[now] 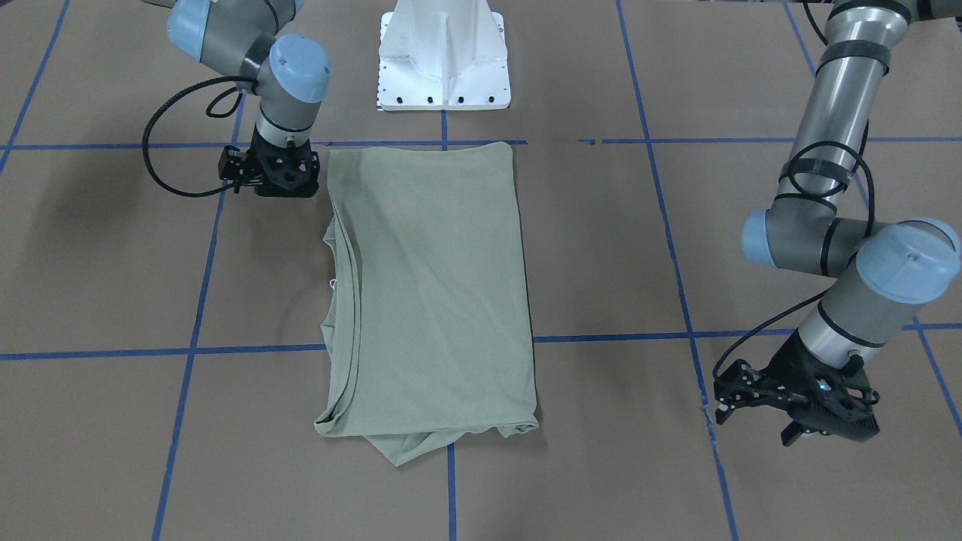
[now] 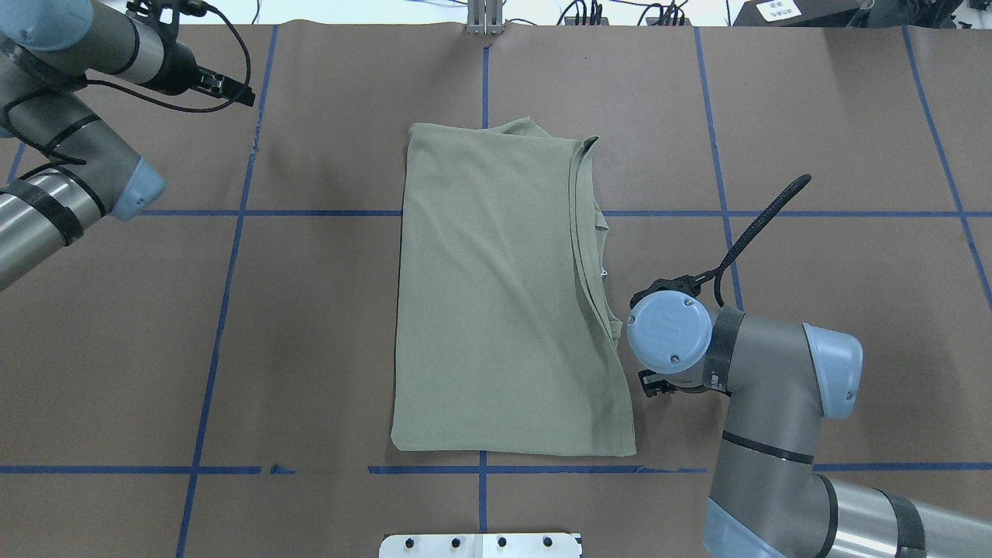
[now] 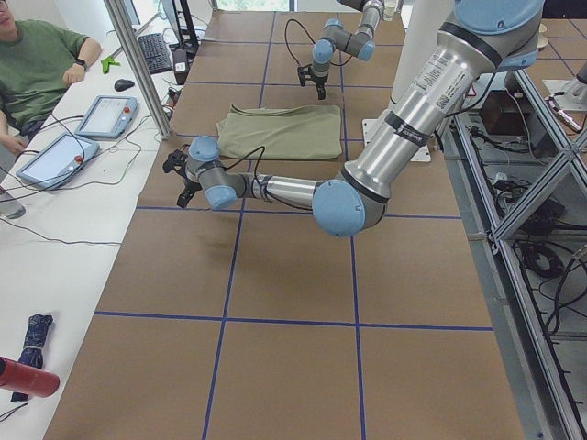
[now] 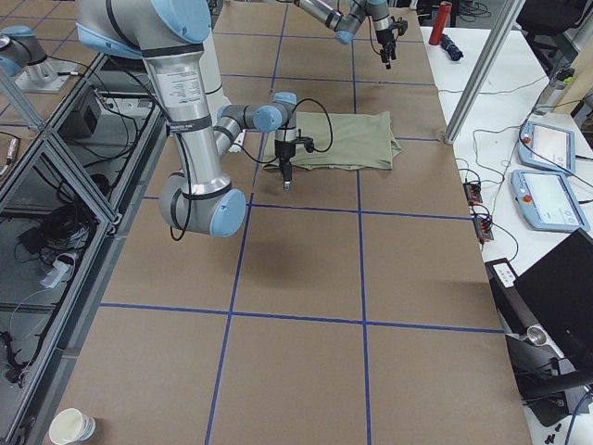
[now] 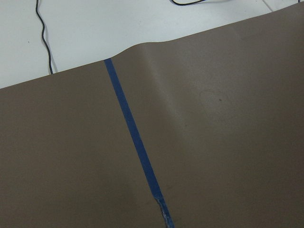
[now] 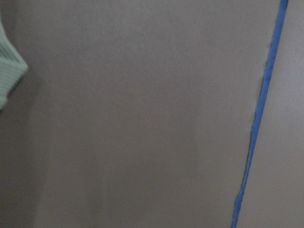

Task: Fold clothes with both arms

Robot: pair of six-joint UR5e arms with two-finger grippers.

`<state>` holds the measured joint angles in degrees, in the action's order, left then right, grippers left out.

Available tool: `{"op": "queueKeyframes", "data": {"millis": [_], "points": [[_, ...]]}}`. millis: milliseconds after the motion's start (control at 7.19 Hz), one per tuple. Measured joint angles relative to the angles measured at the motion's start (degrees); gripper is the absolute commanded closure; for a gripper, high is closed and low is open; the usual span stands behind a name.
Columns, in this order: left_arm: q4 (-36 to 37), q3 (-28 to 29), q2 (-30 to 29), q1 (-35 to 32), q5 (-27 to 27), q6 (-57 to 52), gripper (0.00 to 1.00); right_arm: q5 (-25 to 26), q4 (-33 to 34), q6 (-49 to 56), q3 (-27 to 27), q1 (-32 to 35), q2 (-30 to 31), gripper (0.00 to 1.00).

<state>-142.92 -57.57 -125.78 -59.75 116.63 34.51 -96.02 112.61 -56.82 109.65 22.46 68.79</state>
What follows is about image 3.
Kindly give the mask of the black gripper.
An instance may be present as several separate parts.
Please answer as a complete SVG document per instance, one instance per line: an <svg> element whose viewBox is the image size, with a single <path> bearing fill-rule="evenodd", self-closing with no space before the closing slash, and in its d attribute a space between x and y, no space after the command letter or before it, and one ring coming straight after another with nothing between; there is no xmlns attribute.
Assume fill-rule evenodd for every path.
<svg viewBox="0 0 587 440"><path fill-rule="evenodd" d="M327 83L328 72L316 71L312 66L308 66L306 69L305 78L315 84L318 99L325 100L325 84Z"/></svg>
<svg viewBox="0 0 587 440"><path fill-rule="evenodd" d="M202 184L199 181L199 172L205 164L199 160L188 158L183 165L183 184L184 189L179 194L177 206L185 209L192 201L195 194L202 190Z"/></svg>

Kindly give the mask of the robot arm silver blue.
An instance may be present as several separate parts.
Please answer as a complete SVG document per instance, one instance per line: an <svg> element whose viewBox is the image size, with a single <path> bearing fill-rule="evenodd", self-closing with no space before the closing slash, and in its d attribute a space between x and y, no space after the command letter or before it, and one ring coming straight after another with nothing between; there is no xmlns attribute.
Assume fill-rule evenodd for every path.
<svg viewBox="0 0 587 440"><path fill-rule="evenodd" d="M383 1L342 0L339 3L361 12L356 31L346 30L342 22L336 18L329 19L323 26L321 38L314 43L312 62L297 68L300 85L305 86L307 80L312 81L316 85L319 100L326 99L325 84L335 51L339 50L350 57L368 61L375 50L375 30L383 19Z"/></svg>
<svg viewBox="0 0 587 440"><path fill-rule="evenodd" d="M210 207L236 200L279 202L310 212L336 237L351 237L377 225L391 197L391 185L442 121L457 114L472 83L484 74L524 69L537 57L543 5L539 1L458 1L437 30L437 46L418 74L382 116L371 141L330 180L234 173L223 158L318 158L337 148L340 111L334 105L289 109L232 108L218 137L196 137L166 171L183 177L178 204L202 192Z"/></svg>

